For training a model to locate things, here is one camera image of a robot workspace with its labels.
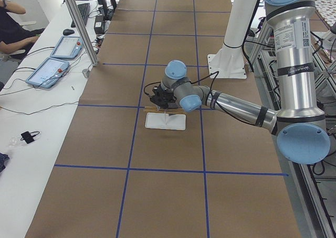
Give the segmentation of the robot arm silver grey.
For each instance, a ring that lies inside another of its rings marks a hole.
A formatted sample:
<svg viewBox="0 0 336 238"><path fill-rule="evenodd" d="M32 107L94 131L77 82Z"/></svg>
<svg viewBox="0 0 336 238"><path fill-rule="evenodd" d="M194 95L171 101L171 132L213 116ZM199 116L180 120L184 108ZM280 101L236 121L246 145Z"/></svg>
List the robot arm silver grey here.
<svg viewBox="0 0 336 238"><path fill-rule="evenodd" d="M331 141L326 118L318 108L309 19L314 0L264 0L266 24L275 39L275 90L267 91L257 80L262 104L254 104L192 82L186 65L170 61L164 77L149 95L161 109L182 108L186 112L207 106L248 125L267 129L276 136L277 147L298 164L315 164L329 154ZM246 35L259 0L235 0L220 50L208 55L208 70L215 78L245 79L243 53Z"/></svg>

